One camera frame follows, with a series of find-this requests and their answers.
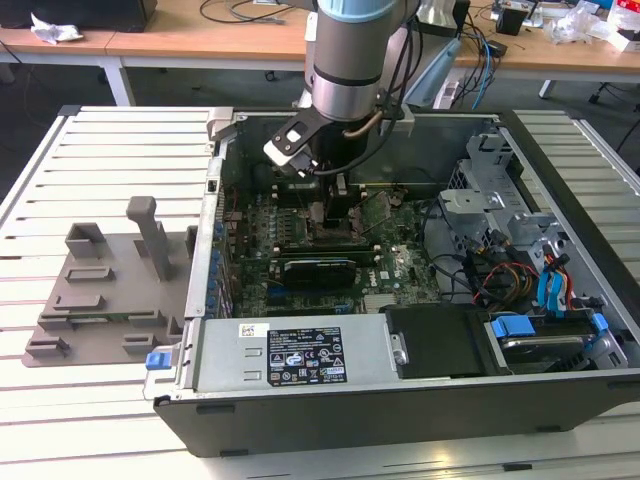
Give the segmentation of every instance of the desk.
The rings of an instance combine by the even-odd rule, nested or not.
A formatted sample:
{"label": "desk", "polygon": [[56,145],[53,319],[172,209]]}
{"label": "desk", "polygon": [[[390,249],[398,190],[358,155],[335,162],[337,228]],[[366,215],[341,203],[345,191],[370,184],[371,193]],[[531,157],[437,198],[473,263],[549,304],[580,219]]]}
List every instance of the desk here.
{"label": "desk", "polygon": [[[144,365],[24,367],[20,356],[62,267],[64,236],[73,222],[95,221],[105,234],[131,233],[137,227],[124,215],[129,197],[154,195],[166,231],[197,224],[210,156],[201,138],[207,110],[84,107],[75,116],[58,117],[0,206],[0,478],[637,475],[640,403],[563,433],[199,459],[143,400]],[[158,132],[191,133],[193,140],[158,148],[157,136],[150,141],[145,135]],[[91,141],[79,142],[77,135],[86,133],[93,133]],[[119,143],[113,133],[120,134]],[[504,471],[513,462],[532,470]]]}
{"label": "desk", "polygon": [[[201,0],[159,0],[145,33],[82,31],[84,40],[49,45],[27,29],[0,29],[0,40],[24,63],[93,65],[104,68],[119,106],[135,105],[125,67],[302,71],[308,12],[280,15],[285,25],[219,24],[199,13]],[[242,7],[260,15],[277,8]],[[233,19],[224,4],[206,10]],[[0,49],[0,63],[15,59]]]}
{"label": "desk", "polygon": [[[522,27],[517,36],[495,33],[495,22],[478,15],[487,0],[472,0],[470,13],[475,25],[488,40],[507,45],[508,50],[496,72],[499,78],[545,80],[540,97],[547,98],[555,81],[640,83],[640,54],[622,53],[613,45],[594,39],[585,43],[552,44],[540,28]],[[471,40],[465,40],[447,80],[451,87],[469,74],[477,61]]]}
{"label": "desk", "polygon": [[[37,38],[28,29],[0,28],[0,40],[26,64],[98,66],[105,68],[110,75],[106,47],[114,33],[110,30],[87,30],[82,32],[84,38],[81,40],[51,45]],[[0,77],[4,82],[10,82],[13,75],[5,63],[16,63],[16,59],[0,45],[0,67],[5,67]]]}
{"label": "desk", "polygon": [[[135,105],[125,67],[169,67],[302,71],[307,12],[281,14],[286,25],[224,25],[200,16],[201,0],[158,0],[145,33],[84,32],[86,39],[52,46],[28,30],[0,29],[0,40],[25,63],[97,65],[105,69],[116,104]],[[640,54],[620,53],[606,42],[553,45],[541,29],[523,28],[516,37],[495,32],[495,23],[475,16],[487,0],[474,0],[471,14],[490,39],[509,46],[496,75],[502,78],[640,83]],[[247,5],[243,12],[261,14],[270,7]],[[207,13],[231,18],[224,5]],[[0,51],[0,62],[15,61]],[[465,42],[451,72],[455,82],[475,65],[476,53]],[[544,94],[550,88],[543,89]]]}

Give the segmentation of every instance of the warning label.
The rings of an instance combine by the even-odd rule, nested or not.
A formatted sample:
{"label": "warning label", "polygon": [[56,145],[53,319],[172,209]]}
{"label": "warning label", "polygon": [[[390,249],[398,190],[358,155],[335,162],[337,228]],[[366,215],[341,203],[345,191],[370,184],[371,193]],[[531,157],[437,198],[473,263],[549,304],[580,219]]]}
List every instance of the warning label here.
{"label": "warning label", "polygon": [[339,327],[269,330],[267,381],[273,387],[347,381]]}

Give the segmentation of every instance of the blue latch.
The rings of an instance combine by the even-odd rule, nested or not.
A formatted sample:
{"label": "blue latch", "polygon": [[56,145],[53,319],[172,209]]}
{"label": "blue latch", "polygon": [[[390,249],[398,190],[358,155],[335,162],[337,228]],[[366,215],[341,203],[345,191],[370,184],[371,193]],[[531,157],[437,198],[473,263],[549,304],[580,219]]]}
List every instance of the blue latch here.
{"label": "blue latch", "polygon": [[503,315],[491,322],[491,328],[496,338],[527,337],[536,334],[531,320],[526,315]]}
{"label": "blue latch", "polygon": [[171,368],[171,352],[151,352],[144,363],[147,370],[169,370]]}
{"label": "blue latch", "polygon": [[593,317],[591,317],[591,321],[596,327],[596,330],[598,330],[598,335],[609,330],[609,322],[607,322],[607,319],[604,318],[604,315],[601,313],[594,313]]}

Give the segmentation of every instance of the cable connector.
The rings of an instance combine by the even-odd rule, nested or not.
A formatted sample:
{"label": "cable connector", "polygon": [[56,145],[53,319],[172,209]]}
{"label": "cable connector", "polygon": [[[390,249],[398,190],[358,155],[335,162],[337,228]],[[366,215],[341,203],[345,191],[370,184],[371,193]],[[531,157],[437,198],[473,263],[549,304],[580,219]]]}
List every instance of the cable connector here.
{"label": "cable connector", "polygon": [[545,272],[555,272],[559,268],[562,268],[567,263],[569,263],[569,260],[571,260],[569,255],[567,255],[566,253],[563,253],[558,258],[554,259],[553,262],[551,262],[550,264],[546,265],[544,267],[544,271]]}
{"label": "cable connector", "polygon": [[501,247],[505,247],[507,245],[511,245],[511,240],[500,230],[491,230],[489,233],[489,238],[493,243],[499,245]]}

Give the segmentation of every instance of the robotic arm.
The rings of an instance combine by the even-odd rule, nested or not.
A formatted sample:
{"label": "robotic arm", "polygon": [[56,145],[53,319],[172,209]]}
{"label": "robotic arm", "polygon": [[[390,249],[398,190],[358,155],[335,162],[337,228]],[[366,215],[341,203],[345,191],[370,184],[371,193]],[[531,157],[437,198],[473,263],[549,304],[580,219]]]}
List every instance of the robotic arm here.
{"label": "robotic arm", "polygon": [[[310,2],[285,3],[304,8]],[[412,97],[412,103],[424,104],[434,86],[437,91],[457,53],[459,28],[452,16],[455,0],[311,3],[318,10],[315,48],[307,49],[305,65],[311,106],[278,130],[264,152],[282,169],[319,177],[325,212],[333,210],[339,217],[346,211],[331,208],[332,192],[344,191],[348,172],[384,145],[403,100]],[[435,62],[435,70],[433,61],[421,65],[425,43],[436,60],[445,60]],[[376,136],[370,131],[383,118],[389,120],[384,132],[367,149],[369,138]]]}

